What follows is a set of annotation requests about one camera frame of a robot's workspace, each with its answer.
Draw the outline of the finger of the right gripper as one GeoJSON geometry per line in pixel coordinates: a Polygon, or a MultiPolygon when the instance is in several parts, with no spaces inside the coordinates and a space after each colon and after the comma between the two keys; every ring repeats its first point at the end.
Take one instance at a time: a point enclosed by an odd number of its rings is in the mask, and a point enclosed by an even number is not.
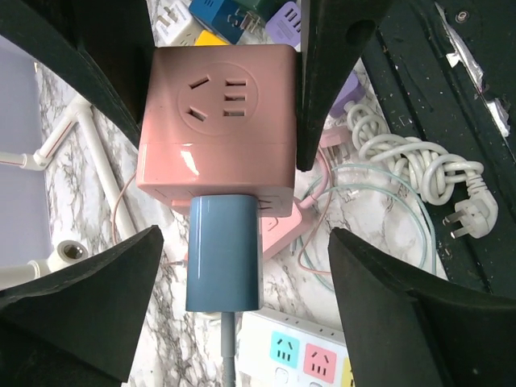
{"type": "Polygon", "coordinates": [[[301,2],[297,168],[312,169],[330,108],[392,1],[301,2]]]}
{"type": "Polygon", "coordinates": [[[1,34],[139,144],[155,49],[145,1],[3,1],[1,34]]]}

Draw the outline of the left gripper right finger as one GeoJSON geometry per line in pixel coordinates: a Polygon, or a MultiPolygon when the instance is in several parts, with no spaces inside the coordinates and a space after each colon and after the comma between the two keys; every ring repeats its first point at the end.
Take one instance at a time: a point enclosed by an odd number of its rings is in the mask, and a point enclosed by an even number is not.
{"type": "Polygon", "coordinates": [[[341,228],[328,255],[358,386],[514,385],[513,299],[445,281],[341,228]]]}

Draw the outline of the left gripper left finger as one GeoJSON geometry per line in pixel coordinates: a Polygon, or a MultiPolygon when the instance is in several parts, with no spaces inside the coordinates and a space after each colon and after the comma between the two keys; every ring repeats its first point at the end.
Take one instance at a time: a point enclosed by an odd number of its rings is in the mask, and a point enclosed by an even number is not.
{"type": "Polygon", "coordinates": [[[152,226],[1,292],[3,386],[120,386],[129,378],[164,238],[152,226]]]}

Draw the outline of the purple power strip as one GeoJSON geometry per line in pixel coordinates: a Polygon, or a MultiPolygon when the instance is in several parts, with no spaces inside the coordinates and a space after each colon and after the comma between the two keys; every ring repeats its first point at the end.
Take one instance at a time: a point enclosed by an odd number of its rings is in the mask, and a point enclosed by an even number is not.
{"type": "Polygon", "coordinates": [[[288,1],[267,22],[278,44],[300,51],[302,117],[314,125],[334,100],[364,52],[390,1],[288,1]]]}

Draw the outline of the white cube socket adapter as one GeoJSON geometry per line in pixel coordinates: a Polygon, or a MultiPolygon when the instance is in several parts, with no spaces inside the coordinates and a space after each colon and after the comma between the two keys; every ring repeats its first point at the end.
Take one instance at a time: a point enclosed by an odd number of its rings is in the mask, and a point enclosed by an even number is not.
{"type": "Polygon", "coordinates": [[[193,46],[203,27],[183,1],[166,1],[158,11],[156,31],[165,46],[193,46]]]}

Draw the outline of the green cube plug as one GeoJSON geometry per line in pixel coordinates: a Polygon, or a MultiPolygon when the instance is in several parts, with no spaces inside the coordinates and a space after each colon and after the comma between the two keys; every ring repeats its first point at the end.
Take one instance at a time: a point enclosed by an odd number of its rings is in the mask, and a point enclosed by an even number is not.
{"type": "Polygon", "coordinates": [[[235,0],[235,2],[263,20],[268,21],[287,0],[235,0]]]}

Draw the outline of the yellow cube socket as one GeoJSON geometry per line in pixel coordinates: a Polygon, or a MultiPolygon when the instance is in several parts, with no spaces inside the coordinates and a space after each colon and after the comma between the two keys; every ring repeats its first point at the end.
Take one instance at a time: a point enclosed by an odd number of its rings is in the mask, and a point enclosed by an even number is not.
{"type": "Polygon", "coordinates": [[[223,46],[228,45],[228,43],[216,36],[214,33],[203,30],[197,40],[194,43],[195,46],[223,46]]]}

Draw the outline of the blue cube plug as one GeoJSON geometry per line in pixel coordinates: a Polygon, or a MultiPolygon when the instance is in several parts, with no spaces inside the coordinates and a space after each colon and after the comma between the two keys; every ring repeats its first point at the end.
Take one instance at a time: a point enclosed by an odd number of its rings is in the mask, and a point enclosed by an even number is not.
{"type": "Polygon", "coordinates": [[[237,44],[245,31],[252,33],[263,22],[258,14],[232,0],[193,0],[189,12],[229,44],[237,44]]]}

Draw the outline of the pink cube socket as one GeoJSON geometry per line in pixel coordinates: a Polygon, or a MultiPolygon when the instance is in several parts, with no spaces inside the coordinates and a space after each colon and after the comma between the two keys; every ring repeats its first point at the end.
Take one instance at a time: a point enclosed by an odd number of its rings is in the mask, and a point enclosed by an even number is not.
{"type": "Polygon", "coordinates": [[[195,197],[244,194],[264,217],[289,216],[297,58],[285,44],[155,50],[137,186],[182,214],[195,197]]]}

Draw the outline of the white power strip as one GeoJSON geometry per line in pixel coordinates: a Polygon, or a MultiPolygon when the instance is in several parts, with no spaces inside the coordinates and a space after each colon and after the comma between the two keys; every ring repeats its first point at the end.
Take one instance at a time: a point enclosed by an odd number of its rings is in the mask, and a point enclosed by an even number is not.
{"type": "Polygon", "coordinates": [[[267,386],[354,386],[342,331],[262,308],[242,315],[239,370],[267,386]]]}

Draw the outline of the pink power strip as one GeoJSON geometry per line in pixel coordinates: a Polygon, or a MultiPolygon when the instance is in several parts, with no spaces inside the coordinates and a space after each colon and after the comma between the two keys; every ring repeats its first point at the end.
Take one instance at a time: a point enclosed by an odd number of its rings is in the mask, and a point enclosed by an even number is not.
{"type": "Polygon", "coordinates": [[[312,211],[295,200],[287,217],[259,216],[259,202],[247,195],[196,197],[189,204],[188,262],[200,273],[248,271],[305,234],[312,211]]]}

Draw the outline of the light blue small plug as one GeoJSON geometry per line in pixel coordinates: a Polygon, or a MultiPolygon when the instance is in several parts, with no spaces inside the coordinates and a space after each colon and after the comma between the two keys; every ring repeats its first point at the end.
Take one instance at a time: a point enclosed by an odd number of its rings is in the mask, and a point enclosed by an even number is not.
{"type": "Polygon", "coordinates": [[[258,310],[263,296],[257,199],[237,194],[194,198],[185,309],[203,313],[258,310]]]}

